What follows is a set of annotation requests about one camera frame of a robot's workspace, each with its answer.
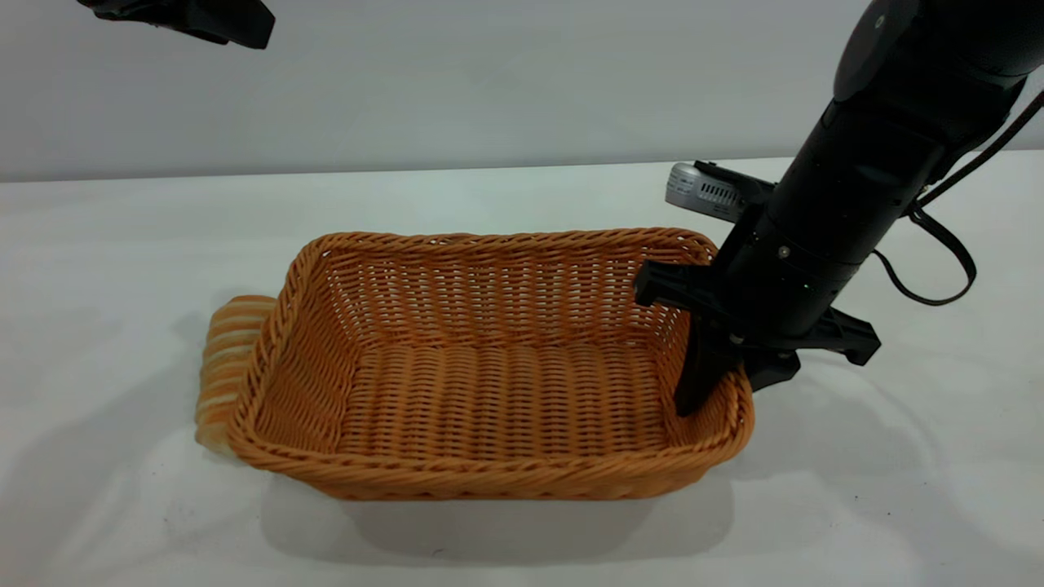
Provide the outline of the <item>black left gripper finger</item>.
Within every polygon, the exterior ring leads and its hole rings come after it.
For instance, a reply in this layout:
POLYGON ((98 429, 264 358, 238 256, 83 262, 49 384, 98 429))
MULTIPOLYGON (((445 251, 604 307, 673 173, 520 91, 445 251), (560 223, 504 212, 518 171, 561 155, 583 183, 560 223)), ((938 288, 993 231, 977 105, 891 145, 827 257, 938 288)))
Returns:
POLYGON ((148 24, 157 29, 235 43, 254 50, 268 48, 276 16, 262 1, 82 1, 100 20, 148 24))

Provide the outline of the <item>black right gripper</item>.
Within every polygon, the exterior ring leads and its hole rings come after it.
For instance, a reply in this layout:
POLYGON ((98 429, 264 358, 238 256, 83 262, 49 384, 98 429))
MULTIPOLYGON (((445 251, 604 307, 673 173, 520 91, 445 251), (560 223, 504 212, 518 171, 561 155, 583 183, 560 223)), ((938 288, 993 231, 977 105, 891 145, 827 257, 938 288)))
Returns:
POLYGON ((869 363, 881 342, 871 324, 832 308, 883 237, 883 205, 754 205, 709 265, 643 264, 636 302, 688 311, 677 382, 678 417, 702 409, 741 367, 752 391, 790 382, 796 350, 869 363))

